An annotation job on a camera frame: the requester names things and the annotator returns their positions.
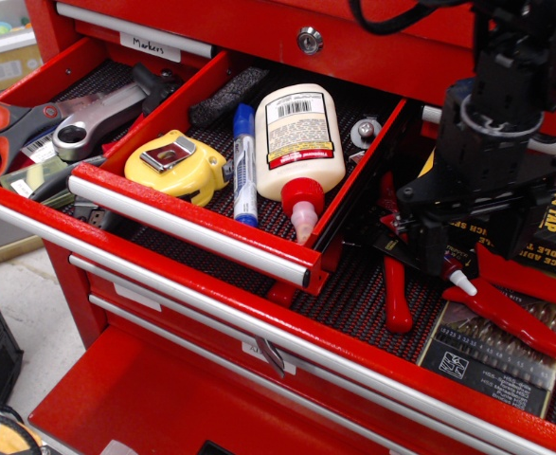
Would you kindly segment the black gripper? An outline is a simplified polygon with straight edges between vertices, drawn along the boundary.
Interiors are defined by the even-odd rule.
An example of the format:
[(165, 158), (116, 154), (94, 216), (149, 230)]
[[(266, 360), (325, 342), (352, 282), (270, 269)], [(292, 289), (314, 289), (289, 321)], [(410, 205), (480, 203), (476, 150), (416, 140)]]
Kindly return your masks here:
[(433, 165), (397, 191), (421, 271), (441, 274), (447, 225), (490, 215), (495, 251), (510, 260), (532, 239), (556, 186), (556, 156), (533, 152), (544, 120), (521, 86), (462, 80), (446, 92)]

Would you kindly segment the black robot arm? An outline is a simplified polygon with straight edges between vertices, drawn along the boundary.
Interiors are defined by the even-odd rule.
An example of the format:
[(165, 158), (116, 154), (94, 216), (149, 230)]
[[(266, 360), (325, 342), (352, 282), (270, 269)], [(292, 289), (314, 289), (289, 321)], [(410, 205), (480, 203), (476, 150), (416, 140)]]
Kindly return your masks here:
[(429, 275), (441, 272), (449, 227), (486, 219), (510, 259), (531, 239), (556, 193), (556, 156), (531, 141), (556, 110), (556, 1), (476, 1), (475, 75), (446, 92), (431, 169), (399, 188), (407, 242)]

